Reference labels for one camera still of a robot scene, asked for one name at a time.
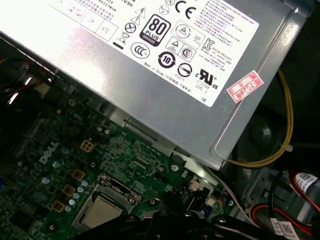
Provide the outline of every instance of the cable tie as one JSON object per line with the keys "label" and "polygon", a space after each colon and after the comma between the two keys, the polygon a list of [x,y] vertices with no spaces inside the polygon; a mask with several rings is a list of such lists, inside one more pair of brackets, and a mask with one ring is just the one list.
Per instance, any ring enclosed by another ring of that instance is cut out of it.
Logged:
{"label": "cable tie", "polygon": [[286,152],[289,152],[289,153],[291,153],[294,150],[294,147],[291,146],[290,144],[282,144],[282,147]]}

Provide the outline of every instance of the red sticker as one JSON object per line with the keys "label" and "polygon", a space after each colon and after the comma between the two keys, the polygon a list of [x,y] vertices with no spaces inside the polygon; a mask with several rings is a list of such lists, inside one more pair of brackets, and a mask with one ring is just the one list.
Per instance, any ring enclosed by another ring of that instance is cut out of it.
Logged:
{"label": "red sticker", "polygon": [[240,102],[254,90],[262,86],[264,82],[256,71],[250,72],[247,76],[236,82],[227,89],[235,103]]}

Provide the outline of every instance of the silver metal casing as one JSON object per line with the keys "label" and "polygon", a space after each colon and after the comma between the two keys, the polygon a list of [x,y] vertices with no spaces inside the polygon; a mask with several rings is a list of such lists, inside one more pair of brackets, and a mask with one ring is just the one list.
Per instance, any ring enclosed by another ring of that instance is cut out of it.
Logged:
{"label": "silver metal casing", "polygon": [[[45,0],[0,1],[0,33],[201,163],[219,169],[311,11],[309,5],[292,9],[280,0],[226,2],[259,27],[212,107],[121,54]],[[264,85],[236,104],[226,89],[253,70]]]}

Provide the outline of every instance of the cpu socket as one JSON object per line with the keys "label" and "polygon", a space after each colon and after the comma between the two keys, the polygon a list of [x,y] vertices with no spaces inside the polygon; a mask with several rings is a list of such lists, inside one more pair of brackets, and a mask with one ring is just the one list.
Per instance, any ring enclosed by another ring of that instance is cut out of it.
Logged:
{"label": "cpu socket", "polygon": [[129,214],[141,201],[141,196],[114,178],[101,174],[92,194],[74,219],[78,233],[104,224],[120,215]]}

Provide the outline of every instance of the white cable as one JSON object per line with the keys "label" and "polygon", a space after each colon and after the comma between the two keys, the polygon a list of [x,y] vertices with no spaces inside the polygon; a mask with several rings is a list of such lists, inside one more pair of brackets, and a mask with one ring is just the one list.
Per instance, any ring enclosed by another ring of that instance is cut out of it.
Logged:
{"label": "white cable", "polygon": [[234,203],[237,205],[237,207],[240,209],[240,211],[243,213],[243,215],[245,216],[245,218],[252,223],[253,225],[257,226],[251,219],[250,217],[247,215],[246,211],[241,207],[241,205],[239,204],[235,194],[232,192],[232,190],[230,189],[230,187],[217,175],[215,175],[214,172],[212,171],[208,171],[210,175],[212,175],[212,177],[216,178],[222,185],[223,187],[228,191],[229,195],[231,196],[231,198],[233,199]]}

